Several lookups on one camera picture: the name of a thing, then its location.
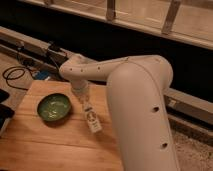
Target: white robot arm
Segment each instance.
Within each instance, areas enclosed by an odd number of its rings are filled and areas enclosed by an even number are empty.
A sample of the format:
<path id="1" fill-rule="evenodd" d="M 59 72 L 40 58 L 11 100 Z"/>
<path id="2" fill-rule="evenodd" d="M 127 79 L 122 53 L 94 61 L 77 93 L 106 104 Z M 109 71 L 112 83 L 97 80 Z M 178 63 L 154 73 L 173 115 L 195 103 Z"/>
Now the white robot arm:
<path id="1" fill-rule="evenodd" d="M 125 171 L 180 171 L 163 90 L 171 84 L 170 64 L 157 55 L 103 62 L 79 54 L 60 67 L 73 91 L 86 80 L 107 82 L 107 102 Z"/>

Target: green bowl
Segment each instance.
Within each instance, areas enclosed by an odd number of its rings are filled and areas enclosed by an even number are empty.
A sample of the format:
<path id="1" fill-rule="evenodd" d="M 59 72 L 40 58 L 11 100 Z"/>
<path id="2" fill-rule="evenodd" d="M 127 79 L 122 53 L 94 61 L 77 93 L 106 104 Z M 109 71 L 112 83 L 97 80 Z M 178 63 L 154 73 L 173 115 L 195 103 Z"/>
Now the green bowl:
<path id="1" fill-rule="evenodd" d="M 66 117 L 71 110 L 69 98 L 61 93 L 50 94 L 38 104 L 38 115 L 47 122 L 58 121 Z"/>

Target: wooden table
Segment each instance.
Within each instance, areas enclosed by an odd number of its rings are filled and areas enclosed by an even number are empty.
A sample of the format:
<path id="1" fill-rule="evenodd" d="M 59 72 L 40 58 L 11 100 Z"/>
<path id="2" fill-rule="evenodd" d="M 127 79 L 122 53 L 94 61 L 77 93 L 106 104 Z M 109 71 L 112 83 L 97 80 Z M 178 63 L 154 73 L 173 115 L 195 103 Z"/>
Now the wooden table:
<path id="1" fill-rule="evenodd" d="M 81 104 L 70 90 L 69 83 L 32 83 L 0 139 L 0 170 L 123 170 L 106 106 L 105 86 L 90 86 L 90 101 L 103 126 L 103 131 L 97 135 L 90 133 Z M 36 109 L 44 96 L 56 92 L 70 98 L 73 111 L 63 125 L 49 127 Z"/>

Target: dark background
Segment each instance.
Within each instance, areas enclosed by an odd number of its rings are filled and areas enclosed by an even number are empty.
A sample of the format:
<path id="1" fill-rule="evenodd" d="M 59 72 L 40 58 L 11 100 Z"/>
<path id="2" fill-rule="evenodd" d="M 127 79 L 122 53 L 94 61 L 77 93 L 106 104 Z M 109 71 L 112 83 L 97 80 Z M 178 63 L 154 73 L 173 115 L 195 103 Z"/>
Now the dark background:
<path id="1" fill-rule="evenodd" d="M 0 25 L 99 61 L 159 54 L 172 64 L 173 88 L 213 102 L 211 50 L 15 0 L 1 0 Z"/>

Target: cable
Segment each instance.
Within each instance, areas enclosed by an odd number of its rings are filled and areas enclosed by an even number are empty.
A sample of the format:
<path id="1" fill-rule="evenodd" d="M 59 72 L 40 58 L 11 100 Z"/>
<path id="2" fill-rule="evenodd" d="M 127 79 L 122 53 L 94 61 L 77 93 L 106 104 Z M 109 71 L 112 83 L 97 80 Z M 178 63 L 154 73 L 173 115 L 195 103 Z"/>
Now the cable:
<path id="1" fill-rule="evenodd" d="M 19 89 L 19 90 L 28 90 L 27 88 L 23 88 L 23 87 L 17 87 L 17 86 L 14 86 L 14 85 L 11 85 L 9 83 L 9 80 L 17 80 L 21 77 L 24 76 L 24 74 L 26 73 L 26 70 L 29 71 L 28 68 L 24 67 L 24 66 L 15 66 L 15 67 L 10 67 L 10 68 L 7 68 L 3 73 L 2 73 L 2 76 L 3 78 L 6 80 L 6 83 L 9 87 L 11 88 L 15 88 L 15 89 Z M 22 71 L 22 73 L 16 77 L 10 77 L 14 72 L 17 72 L 17 71 Z"/>
<path id="2" fill-rule="evenodd" d="M 16 59 L 17 61 L 21 64 L 21 65 L 24 65 L 24 61 L 23 63 L 21 62 L 21 59 L 19 58 L 19 53 L 21 52 L 21 50 L 23 49 L 23 47 L 21 48 L 18 48 L 17 49 L 17 54 L 16 54 Z M 6 70 L 4 70 L 4 72 L 2 73 L 2 76 L 3 78 L 5 79 L 7 85 L 11 88 L 15 88 L 15 89 L 19 89 L 19 90 L 28 90 L 27 88 L 23 88 L 23 87 L 17 87 L 17 86 L 14 86 L 14 85 L 11 85 L 9 83 L 10 80 L 17 80 L 21 77 L 23 77 L 26 73 L 26 70 L 30 73 L 30 76 L 34 79 L 33 75 L 32 75 L 32 71 L 27 65 L 26 66 L 15 66 L 15 67 L 9 67 L 7 68 Z M 18 76 L 15 76 L 15 77 L 11 77 L 11 75 L 14 73 L 14 72 L 17 72 L 17 71 L 22 71 L 20 75 Z"/>

